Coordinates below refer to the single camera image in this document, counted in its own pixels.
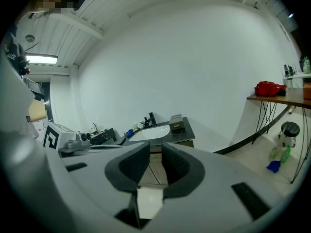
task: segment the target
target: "bottle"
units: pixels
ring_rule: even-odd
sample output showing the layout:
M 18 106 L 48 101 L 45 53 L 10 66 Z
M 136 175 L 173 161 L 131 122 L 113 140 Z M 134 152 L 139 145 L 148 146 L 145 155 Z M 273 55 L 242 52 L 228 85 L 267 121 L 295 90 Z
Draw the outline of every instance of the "bottle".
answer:
M 279 152 L 279 147 L 276 146 L 276 147 L 274 147 L 274 148 L 272 149 L 272 151 L 271 151 L 269 157 L 270 157 L 271 159 L 276 158 L 278 152 Z
M 288 72 L 287 65 L 284 65 L 284 71 L 285 71 L 285 77 L 289 77 L 290 74 L 289 74 L 289 72 Z
M 291 66 L 289 66 L 289 69 L 290 69 L 290 76 L 293 76 L 294 75 L 294 70 Z
M 309 72 L 306 58 L 304 58 L 304 61 L 303 61 L 303 72 L 306 74 Z
M 288 145 L 287 146 L 287 149 L 284 150 L 283 154 L 282 154 L 282 157 L 281 157 L 281 163 L 285 163 L 288 159 L 288 157 L 290 156 L 290 153 L 291 153 L 291 146 Z
M 310 66 L 310 61 L 309 61 L 308 57 L 306 57 L 306 63 L 307 63 L 308 71 L 309 71 L 309 73 L 311 73 L 311 66 Z

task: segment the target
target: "floor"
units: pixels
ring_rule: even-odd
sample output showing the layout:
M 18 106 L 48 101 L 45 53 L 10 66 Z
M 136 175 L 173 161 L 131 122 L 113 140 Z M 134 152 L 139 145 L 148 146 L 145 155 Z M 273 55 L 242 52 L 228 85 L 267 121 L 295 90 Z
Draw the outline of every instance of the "floor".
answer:
M 311 138 L 311 111 L 306 110 L 308 129 L 309 129 L 309 139 Z M 286 121 L 292 121 L 299 125 L 300 134 L 296 139 L 296 146 L 291 148 L 291 155 L 285 164 L 282 164 L 279 172 L 273 173 L 266 167 L 272 161 L 269 158 L 269 154 L 273 147 L 278 143 L 278 134 L 281 129 L 282 123 Z M 307 130 L 305 131 L 305 142 L 303 146 L 303 154 L 305 156 L 307 149 Z M 245 167 L 252 170 L 254 173 L 261 176 L 272 186 L 274 186 L 281 195 L 286 197 L 290 193 L 295 192 L 301 185 L 304 176 L 306 174 L 307 168 L 309 168 L 311 163 L 311 154 L 308 156 L 307 160 L 304 162 L 299 175 L 297 176 L 295 182 L 291 184 L 289 181 L 293 179 L 294 173 L 299 162 L 299 157 L 302 148 L 303 141 L 303 117 L 302 109 L 295 108 L 293 113 L 290 115 L 286 113 L 273 127 L 270 128 L 268 133 L 264 133 L 256 139 L 254 144 L 251 143 L 237 149 L 226 156 L 235 159 L 240 162 Z M 286 145 L 292 144 L 291 139 L 286 140 Z M 280 160 L 282 152 L 279 152 L 278 156 L 273 160 Z M 162 189 L 141 187 L 138 190 L 138 210 L 140 218 L 153 218 L 163 205 L 163 192 Z
M 311 114 L 309 110 L 306 110 L 307 121 L 308 121 L 308 129 L 309 129 L 309 139 L 311 138 Z M 277 145 L 278 142 L 278 134 L 281 129 L 282 123 L 286 121 L 292 121 L 299 125 L 300 133 L 296 138 L 296 146 L 291 148 L 291 155 L 285 164 L 282 164 L 279 172 L 273 173 L 268 170 L 266 167 L 272 161 L 269 158 L 269 154 L 274 146 Z M 305 156 L 307 149 L 307 130 L 305 131 L 305 142 L 302 156 Z M 297 190 L 300 186 L 304 174 L 306 173 L 306 168 L 309 167 L 311 162 L 311 155 L 308 156 L 307 160 L 303 164 L 300 173 L 298 174 L 295 182 L 291 184 L 288 180 L 292 180 L 299 162 L 299 157 L 301 153 L 303 141 L 303 117 L 302 117 L 302 109 L 295 108 L 293 113 L 290 115 L 286 113 L 271 129 L 268 133 L 264 133 L 259 138 L 256 139 L 254 144 L 251 143 L 243 146 L 242 148 L 235 150 L 226 156 L 229 156 L 233 159 L 239 161 L 242 165 L 249 168 L 262 178 L 264 178 L 267 182 L 273 185 L 284 197 L 289 195 L 290 193 Z M 292 140 L 287 138 L 286 145 L 292 144 Z M 279 152 L 278 156 L 273 160 L 280 160 L 282 156 L 282 152 Z

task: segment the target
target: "ceiling light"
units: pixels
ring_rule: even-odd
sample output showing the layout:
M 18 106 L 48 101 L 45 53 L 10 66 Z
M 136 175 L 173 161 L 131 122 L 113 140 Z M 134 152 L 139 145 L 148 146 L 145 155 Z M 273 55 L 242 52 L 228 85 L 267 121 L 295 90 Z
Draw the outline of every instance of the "ceiling light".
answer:
M 56 64 L 57 62 L 57 56 L 55 55 L 27 53 L 26 57 L 29 63 L 35 64 Z
M 35 37 L 32 34 L 26 35 L 25 39 L 28 42 L 34 42 L 35 41 Z

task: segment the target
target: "fluorescent light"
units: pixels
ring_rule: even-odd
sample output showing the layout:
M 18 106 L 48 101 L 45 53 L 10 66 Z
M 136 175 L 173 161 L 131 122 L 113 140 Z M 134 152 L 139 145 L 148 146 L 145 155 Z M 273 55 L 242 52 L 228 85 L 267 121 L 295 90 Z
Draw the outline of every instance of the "fluorescent light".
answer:
M 54 56 L 54 55 L 27 53 L 26 57 L 27 57 L 27 60 L 29 60 L 29 63 L 35 63 L 35 64 L 56 64 L 57 63 L 57 56 Z

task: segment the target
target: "green bottle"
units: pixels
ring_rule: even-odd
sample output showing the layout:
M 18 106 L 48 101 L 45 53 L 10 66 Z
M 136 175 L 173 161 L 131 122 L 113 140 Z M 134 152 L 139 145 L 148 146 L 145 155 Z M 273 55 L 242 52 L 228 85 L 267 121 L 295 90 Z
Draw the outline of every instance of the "green bottle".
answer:
M 288 145 L 287 149 L 284 150 L 284 152 L 282 154 L 281 163 L 285 163 L 287 161 L 288 157 L 290 156 L 290 153 L 291 153 L 291 146 Z

